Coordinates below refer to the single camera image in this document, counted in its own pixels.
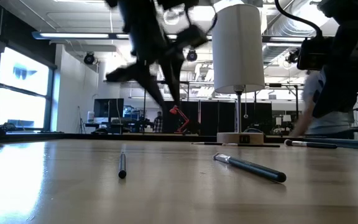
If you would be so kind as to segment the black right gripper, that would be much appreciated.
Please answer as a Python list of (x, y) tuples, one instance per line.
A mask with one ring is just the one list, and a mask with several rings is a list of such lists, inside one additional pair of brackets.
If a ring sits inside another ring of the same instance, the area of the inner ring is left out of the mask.
[(326, 81), (314, 92), (313, 117), (331, 112), (347, 113), (358, 96), (358, 21), (341, 24), (323, 67)]

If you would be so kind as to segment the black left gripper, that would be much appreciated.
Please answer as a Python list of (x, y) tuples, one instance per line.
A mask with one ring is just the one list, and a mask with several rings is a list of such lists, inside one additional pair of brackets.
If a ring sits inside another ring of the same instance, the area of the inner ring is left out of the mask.
[(158, 83), (150, 72), (150, 66), (157, 63), (162, 69), (175, 104), (179, 106), (180, 72), (184, 62), (182, 41), (180, 39), (171, 40), (167, 35), (156, 42), (136, 43), (135, 38), (132, 41), (134, 42), (133, 53), (135, 53), (136, 61), (126, 67), (119, 67), (107, 73), (106, 80), (108, 82), (127, 82), (131, 80), (142, 82), (141, 85), (154, 101), (161, 108), (165, 108), (165, 102)]

